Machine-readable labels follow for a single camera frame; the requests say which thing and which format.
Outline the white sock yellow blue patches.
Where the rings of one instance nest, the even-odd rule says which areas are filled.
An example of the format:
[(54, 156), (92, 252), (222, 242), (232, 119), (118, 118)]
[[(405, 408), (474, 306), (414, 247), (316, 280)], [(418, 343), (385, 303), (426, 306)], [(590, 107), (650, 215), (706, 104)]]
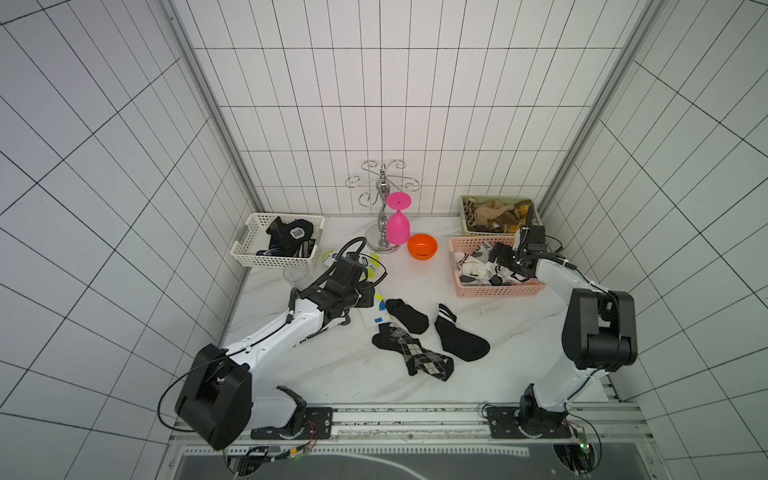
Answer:
[(387, 271), (376, 253), (362, 252), (358, 256), (358, 262), (363, 266), (361, 281), (364, 289), (359, 291), (359, 299), (355, 309), (360, 312), (365, 327), (368, 330), (373, 330), (386, 322), (387, 314), (385, 313), (383, 297), (377, 292), (377, 289), (386, 277)]

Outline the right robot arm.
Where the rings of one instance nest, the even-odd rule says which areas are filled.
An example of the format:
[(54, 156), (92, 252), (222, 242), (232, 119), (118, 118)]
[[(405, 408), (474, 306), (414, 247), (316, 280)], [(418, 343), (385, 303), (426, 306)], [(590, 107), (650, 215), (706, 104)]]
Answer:
[(494, 438), (570, 438), (567, 404), (591, 382), (633, 364), (638, 356), (633, 297), (588, 279), (575, 264), (550, 250), (546, 239), (530, 206), (515, 241), (511, 270), (544, 283), (566, 303), (562, 355), (544, 377), (526, 388), (516, 407), (483, 409)]

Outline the yellow brown plaid sock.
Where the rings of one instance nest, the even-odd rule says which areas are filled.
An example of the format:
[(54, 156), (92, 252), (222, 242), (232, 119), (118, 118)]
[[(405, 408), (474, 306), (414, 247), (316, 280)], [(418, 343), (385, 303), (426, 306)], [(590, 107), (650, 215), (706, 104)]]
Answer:
[(530, 226), (536, 220), (535, 205), (532, 201), (519, 202), (515, 205), (515, 212), (520, 226)]

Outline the black grey argyle sock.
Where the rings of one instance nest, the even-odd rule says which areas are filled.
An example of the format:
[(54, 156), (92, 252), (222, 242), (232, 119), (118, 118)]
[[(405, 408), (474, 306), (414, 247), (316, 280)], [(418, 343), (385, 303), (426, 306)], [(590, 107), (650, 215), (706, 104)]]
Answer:
[(451, 357), (424, 348), (418, 339), (392, 323), (378, 326), (372, 344), (378, 349), (400, 354), (410, 376), (423, 372), (446, 382), (454, 372), (454, 360)]

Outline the black sock white logo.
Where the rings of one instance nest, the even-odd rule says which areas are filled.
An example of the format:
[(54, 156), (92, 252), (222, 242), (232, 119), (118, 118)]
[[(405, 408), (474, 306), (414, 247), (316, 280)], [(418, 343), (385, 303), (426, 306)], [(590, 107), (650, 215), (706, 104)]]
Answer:
[(270, 235), (268, 255), (295, 257), (301, 246), (312, 239), (314, 225), (304, 219), (285, 223), (278, 217), (269, 225), (267, 233)]

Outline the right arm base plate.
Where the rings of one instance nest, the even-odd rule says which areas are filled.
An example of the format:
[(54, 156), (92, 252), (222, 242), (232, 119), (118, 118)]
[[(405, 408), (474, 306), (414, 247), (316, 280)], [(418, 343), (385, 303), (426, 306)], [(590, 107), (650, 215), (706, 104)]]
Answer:
[(563, 412), (535, 408), (525, 416), (518, 411), (518, 407), (483, 407), (481, 416), (486, 420), (493, 439), (565, 440), (572, 437)]

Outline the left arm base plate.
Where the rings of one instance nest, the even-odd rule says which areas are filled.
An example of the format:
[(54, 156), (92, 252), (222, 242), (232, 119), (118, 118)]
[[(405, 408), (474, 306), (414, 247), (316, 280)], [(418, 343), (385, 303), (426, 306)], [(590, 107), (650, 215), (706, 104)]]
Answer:
[(282, 426), (253, 429), (253, 440), (325, 440), (331, 436), (334, 409), (331, 407), (298, 407)]

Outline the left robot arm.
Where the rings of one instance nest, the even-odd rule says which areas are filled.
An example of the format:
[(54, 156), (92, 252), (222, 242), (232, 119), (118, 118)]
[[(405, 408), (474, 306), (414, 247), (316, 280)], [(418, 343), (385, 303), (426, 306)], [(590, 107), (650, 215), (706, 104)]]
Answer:
[(198, 351), (174, 410), (208, 446), (221, 451), (258, 429), (286, 439), (304, 433), (306, 401), (285, 386), (258, 387), (257, 379), (287, 350), (334, 322), (347, 324), (351, 310), (373, 305), (380, 281), (370, 281), (360, 261), (366, 245), (361, 236), (347, 242), (314, 282), (291, 289), (287, 310), (261, 329), (224, 348), (209, 344)]

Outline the white sock grey pattern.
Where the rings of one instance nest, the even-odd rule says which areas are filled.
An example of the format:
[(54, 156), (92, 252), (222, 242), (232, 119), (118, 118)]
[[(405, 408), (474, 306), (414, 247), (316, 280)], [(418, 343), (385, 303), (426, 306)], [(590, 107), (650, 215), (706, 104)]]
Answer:
[(511, 270), (491, 259), (495, 247), (484, 242), (472, 253), (454, 253), (461, 285), (501, 287), (519, 283)]

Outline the black white sock pile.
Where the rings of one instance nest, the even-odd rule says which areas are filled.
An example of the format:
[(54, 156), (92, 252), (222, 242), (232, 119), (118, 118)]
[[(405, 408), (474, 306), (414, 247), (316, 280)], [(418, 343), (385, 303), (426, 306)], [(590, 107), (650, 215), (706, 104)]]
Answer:
[(411, 334), (420, 335), (429, 328), (428, 317), (402, 299), (388, 299), (385, 301), (385, 307), (387, 312)]

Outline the black sock white stripes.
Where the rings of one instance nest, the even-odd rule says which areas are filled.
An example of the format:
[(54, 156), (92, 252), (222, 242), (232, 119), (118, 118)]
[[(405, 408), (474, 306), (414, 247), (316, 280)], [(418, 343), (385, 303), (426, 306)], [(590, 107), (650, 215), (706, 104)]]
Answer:
[(489, 342), (457, 326), (458, 317), (444, 304), (438, 305), (434, 322), (443, 349), (465, 362), (485, 357), (491, 349)]

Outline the tan beige sock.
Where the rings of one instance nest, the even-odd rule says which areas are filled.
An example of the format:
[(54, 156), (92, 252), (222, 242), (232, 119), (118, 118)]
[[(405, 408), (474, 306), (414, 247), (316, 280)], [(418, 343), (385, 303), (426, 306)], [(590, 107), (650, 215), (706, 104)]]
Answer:
[(480, 231), (495, 231), (514, 233), (519, 226), (519, 218), (515, 213), (514, 204), (504, 204), (491, 200), (480, 204), (474, 210), (472, 226)]

